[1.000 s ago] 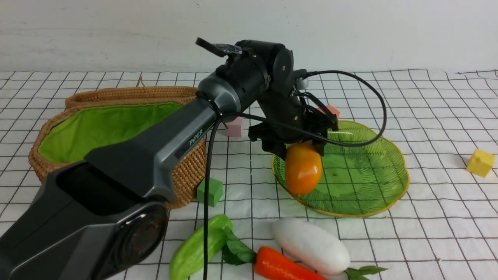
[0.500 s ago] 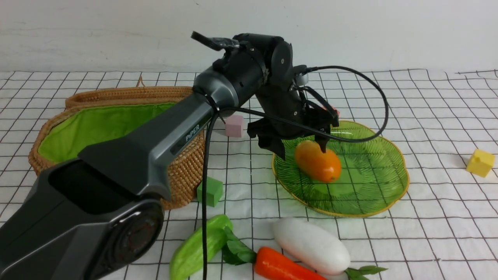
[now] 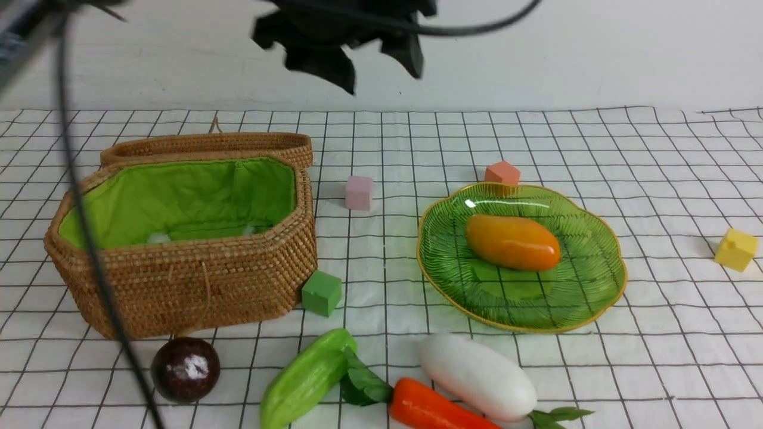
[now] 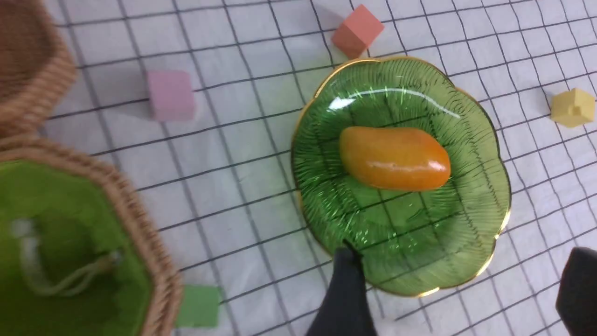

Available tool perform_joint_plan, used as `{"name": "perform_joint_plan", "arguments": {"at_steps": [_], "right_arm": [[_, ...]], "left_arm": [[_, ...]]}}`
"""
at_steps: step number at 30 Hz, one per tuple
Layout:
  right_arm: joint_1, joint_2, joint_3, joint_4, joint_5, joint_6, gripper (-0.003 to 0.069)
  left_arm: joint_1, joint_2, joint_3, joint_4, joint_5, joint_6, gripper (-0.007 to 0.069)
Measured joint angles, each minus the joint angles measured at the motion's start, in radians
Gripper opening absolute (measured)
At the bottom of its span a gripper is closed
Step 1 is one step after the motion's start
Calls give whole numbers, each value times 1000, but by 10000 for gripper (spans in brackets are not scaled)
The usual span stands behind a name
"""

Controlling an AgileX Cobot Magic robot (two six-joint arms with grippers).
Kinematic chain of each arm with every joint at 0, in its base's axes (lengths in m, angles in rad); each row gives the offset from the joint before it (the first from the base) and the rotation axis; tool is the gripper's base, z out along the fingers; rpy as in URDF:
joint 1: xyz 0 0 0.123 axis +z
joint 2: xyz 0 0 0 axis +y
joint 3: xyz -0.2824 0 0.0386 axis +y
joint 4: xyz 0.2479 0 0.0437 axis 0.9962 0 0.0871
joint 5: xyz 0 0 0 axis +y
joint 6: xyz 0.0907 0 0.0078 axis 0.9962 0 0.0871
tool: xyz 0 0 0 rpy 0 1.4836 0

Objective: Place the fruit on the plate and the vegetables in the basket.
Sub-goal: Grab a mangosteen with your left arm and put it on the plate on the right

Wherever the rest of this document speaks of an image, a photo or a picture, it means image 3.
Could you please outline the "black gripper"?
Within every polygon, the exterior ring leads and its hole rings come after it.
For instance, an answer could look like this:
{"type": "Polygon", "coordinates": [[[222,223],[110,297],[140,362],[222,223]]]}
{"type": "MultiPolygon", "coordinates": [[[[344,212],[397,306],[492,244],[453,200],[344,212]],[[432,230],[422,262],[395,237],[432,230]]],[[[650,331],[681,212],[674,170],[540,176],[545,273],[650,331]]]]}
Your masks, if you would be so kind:
{"type": "Polygon", "coordinates": [[[275,4],[275,11],[256,17],[252,41],[262,49],[272,49],[276,43],[283,46],[287,70],[318,77],[353,95],[355,68],[343,49],[379,40],[380,52],[398,61],[412,78],[423,75],[417,35],[323,17],[281,1],[275,4]]]}

